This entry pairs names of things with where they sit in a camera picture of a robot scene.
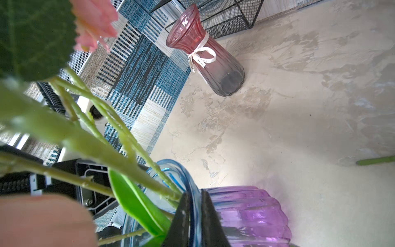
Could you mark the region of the purple blue glass vase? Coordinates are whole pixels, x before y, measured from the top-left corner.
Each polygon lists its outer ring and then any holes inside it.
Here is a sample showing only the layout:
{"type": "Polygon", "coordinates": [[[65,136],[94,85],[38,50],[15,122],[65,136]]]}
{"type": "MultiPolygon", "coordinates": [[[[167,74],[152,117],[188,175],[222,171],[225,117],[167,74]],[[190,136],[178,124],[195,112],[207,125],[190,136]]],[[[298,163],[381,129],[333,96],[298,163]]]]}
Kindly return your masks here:
{"type": "MultiPolygon", "coordinates": [[[[190,228],[188,247],[202,247],[202,194],[187,169],[174,160],[160,160],[161,170],[182,192],[190,193],[190,228]]],[[[255,186],[230,186],[203,189],[208,191],[231,247],[288,247],[292,238],[289,220],[280,203],[266,190],[255,186]]],[[[176,210],[154,192],[143,188],[143,194],[162,212],[176,210]]],[[[121,242],[123,247],[161,247],[167,233],[157,229],[148,232],[139,220],[129,215],[124,232],[141,231],[121,242]]]]}

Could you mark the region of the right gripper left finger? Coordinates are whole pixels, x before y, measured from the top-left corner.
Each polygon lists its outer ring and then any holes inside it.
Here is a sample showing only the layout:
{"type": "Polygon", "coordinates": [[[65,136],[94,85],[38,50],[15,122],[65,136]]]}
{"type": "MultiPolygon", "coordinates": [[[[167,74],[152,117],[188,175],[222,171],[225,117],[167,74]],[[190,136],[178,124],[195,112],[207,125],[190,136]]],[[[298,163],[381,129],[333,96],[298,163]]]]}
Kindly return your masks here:
{"type": "Polygon", "coordinates": [[[190,193],[184,192],[162,247],[188,247],[190,228],[190,193]]]}

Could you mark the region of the dark red glass vase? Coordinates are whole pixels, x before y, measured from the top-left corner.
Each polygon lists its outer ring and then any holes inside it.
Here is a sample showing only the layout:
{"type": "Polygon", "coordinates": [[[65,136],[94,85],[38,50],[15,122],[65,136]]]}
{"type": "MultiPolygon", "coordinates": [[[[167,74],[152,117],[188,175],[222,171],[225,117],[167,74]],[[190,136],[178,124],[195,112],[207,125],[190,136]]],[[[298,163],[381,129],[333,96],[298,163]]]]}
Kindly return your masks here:
{"type": "Polygon", "coordinates": [[[177,19],[166,45],[185,52],[191,71],[199,72],[217,95],[227,97],[242,87],[243,66],[203,28],[196,4],[177,19]]]}

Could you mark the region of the cream white rose stem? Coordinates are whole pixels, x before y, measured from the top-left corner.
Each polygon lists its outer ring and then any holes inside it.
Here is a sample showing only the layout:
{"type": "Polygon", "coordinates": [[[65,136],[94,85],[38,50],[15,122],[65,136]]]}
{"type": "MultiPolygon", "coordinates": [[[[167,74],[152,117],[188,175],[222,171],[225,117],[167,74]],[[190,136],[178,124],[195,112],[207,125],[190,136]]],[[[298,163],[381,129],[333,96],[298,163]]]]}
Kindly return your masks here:
{"type": "MultiPolygon", "coordinates": [[[[112,169],[122,164],[122,157],[128,165],[130,159],[111,145],[106,147],[90,132],[24,94],[31,82],[48,82],[53,76],[72,82],[64,69],[76,38],[71,1],[1,1],[1,124],[112,169]]],[[[138,169],[138,177],[152,179],[136,163],[132,168],[138,169]]]]}

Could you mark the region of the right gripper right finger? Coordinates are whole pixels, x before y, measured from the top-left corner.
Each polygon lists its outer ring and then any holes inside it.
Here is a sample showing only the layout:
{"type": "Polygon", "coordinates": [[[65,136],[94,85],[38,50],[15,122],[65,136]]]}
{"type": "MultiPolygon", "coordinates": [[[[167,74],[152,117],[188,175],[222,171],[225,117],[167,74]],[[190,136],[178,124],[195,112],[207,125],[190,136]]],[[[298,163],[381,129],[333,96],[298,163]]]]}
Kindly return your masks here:
{"type": "Polygon", "coordinates": [[[202,246],[203,247],[231,247],[219,217],[214,208],[210,194],[206,190],[201,190],[202,194],[202,246]]]}

